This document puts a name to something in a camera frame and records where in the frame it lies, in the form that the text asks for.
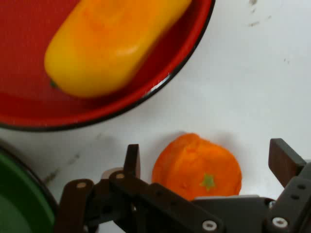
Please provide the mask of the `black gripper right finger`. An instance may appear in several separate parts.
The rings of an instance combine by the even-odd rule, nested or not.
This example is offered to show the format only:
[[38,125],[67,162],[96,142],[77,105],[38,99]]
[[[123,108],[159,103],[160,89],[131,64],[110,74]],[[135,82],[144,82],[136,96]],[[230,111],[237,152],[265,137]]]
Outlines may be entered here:
[[270,208],[264,225],[268,233],[311,231],[311,164],[283,139],[270,140],[268,165],[284,190]]

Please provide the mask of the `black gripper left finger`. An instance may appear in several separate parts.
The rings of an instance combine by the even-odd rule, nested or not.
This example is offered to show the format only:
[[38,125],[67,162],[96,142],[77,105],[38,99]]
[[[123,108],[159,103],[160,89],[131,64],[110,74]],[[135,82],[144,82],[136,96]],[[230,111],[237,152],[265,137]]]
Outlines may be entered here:
[[94,183],[67,183],[58,209],[60,233],[94,233],[113,221],[127,233],[223,233],[224,222],[174,192],[140,179],[139,146],[129,145],[122,169]]

